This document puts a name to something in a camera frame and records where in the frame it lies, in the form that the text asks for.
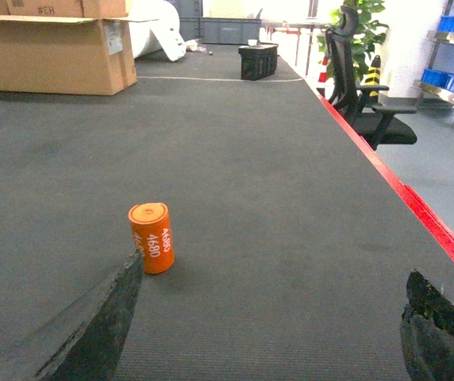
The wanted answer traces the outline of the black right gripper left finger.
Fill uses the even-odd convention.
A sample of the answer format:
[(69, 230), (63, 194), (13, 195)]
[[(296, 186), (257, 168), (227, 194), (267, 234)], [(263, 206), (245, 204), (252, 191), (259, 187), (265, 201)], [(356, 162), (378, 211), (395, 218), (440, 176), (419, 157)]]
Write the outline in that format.
[(112, 275), (0, 354), (0, 380), (112, 379), (142, 277), (142, 259), (132, 254)]

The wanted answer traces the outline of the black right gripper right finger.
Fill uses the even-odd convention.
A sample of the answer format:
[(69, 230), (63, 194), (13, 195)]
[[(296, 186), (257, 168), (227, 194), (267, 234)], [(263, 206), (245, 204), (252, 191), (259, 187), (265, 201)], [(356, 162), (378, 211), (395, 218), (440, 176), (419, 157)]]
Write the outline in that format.
[(454, 380), (454, 298), (419, 270), (406, 281), (400, 339), (412, 380)]

